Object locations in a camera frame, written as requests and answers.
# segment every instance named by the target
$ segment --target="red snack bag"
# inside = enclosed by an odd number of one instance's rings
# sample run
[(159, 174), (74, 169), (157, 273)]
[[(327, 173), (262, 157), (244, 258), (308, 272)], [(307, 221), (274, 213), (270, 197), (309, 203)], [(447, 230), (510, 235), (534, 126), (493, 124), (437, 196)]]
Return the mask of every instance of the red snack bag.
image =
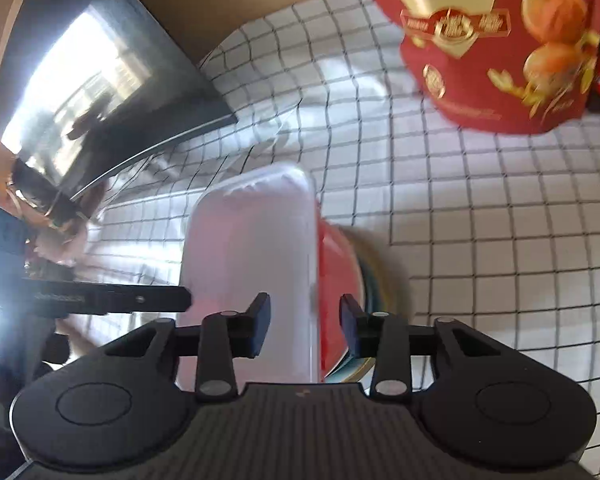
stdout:
[(538, 134), (580, 117), (600, 41), (600, 0), (376, 0), (402, 59), (450, 120)]

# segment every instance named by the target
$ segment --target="checkered tablecloth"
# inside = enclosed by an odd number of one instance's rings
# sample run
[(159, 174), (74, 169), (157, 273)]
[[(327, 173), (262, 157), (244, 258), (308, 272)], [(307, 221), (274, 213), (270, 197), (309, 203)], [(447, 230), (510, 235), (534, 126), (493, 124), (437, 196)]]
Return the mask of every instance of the checkered tablecloth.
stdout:
[[(78, 276), (177, 283), (202, 192), (298, 162), (325, 218), (405, 263), (415, 323), (457, 317), (587, 389), (598, 426), (583, 464), (600, 473), (600, 116), (536, 137), (458, 128), (419, 92), (401, 41), (372, 0), (310, 0), (236, 30), (203, 71), (238, 123), (117, 176)], [(148, 319), (75, 322), (102, 344)], [(417, 387), (427, 364), (414, 359)]]

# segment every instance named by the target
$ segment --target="red package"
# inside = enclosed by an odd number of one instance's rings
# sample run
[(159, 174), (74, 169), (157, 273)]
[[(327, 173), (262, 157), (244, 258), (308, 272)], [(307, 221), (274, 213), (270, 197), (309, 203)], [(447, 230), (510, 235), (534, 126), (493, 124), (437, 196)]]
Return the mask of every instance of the red package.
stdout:
[(376, 0), (403, 26), (402, 59), (461, 126), (538, 134), (580, 117), (600, 0)]

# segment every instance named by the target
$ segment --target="screw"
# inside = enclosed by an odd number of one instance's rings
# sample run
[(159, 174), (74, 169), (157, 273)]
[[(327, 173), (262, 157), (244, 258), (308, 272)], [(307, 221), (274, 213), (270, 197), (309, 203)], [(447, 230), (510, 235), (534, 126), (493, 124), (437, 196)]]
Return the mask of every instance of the screw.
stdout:
[(226, 381), (207, 381), (206, 383), (202, 383), (202, 386), (200, 386), (200, 392), (211, 397), (219, 397), (229, 393), (230, 391), (231, 385)]
[(376, 384), (376, 392), (387, 397), (396, 397), (407, 391), (407, 385), (402, 381), (388, 379)]

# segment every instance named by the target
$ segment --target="black screen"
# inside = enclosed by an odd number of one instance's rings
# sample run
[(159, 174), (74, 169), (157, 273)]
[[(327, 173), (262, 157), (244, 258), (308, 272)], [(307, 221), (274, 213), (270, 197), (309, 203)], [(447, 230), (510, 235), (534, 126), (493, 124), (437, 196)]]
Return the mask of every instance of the black screen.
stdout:
[(231, 122), (138, 0), (24, 0), (0, 66), (0, 139), (68, 195)]

